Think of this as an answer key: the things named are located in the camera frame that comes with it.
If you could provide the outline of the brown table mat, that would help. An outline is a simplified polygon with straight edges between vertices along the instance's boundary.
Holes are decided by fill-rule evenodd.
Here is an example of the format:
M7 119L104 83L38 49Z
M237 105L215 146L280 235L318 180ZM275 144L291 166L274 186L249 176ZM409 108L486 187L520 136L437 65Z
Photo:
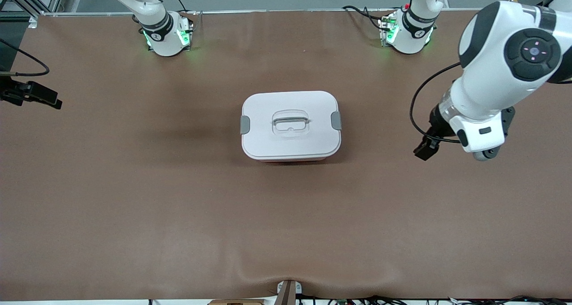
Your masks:
M516 105L496 159L413 155L416 88L457 61L473 12L401 55L347 12L206 14L190 51L128 16L43 17L23 50L63 107L0 102L0 300L572 298L572 85ZM241 148L243 102L328 91L331 157Z

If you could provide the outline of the white box lid grey latches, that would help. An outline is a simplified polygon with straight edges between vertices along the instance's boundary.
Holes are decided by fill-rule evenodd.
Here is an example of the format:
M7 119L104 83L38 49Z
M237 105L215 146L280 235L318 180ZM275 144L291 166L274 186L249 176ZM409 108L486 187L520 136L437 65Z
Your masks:
M250 158L329 157L342 143L338 102L327 91L258 93L242 105L240 134Z

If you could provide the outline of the pink plastic storage box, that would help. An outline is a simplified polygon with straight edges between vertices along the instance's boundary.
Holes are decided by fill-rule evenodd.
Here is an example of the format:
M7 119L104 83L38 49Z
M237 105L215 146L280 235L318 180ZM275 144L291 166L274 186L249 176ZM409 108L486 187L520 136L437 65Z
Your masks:
M325 157L269 157L268 159L257 159L264 163L301 163L309 161L321 161Z

